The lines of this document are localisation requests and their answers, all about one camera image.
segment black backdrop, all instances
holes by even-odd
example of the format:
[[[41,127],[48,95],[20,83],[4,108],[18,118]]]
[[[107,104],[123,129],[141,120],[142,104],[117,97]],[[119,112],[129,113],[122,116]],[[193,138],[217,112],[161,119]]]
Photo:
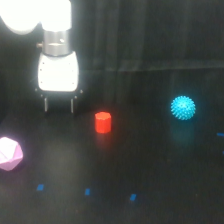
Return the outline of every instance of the black backdrop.
[[[72,0],[72,45],[83,103],[169,104],[178,94],[197,103],[224,100],[224,2],[221,0]],[[11,33],[0,20],[2,113],[35,101],[38,25]]]

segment pink polyhedron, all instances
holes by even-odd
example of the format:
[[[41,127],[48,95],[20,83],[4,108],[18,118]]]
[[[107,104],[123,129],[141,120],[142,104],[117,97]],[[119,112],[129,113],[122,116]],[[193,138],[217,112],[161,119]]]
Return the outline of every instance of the pink polyhedron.
[[[14,169],[23,159],[18,142],[9,138],[0,139],[0,168],[6,171]]]

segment spiky ball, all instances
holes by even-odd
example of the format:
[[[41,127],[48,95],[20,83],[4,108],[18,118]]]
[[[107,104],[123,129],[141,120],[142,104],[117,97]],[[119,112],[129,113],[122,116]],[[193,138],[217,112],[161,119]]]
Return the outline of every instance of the spiky ball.
[[[171,104],[172,114],[179,120],[189,120],[195,114],[194,101],[186,96],[175,98]]]

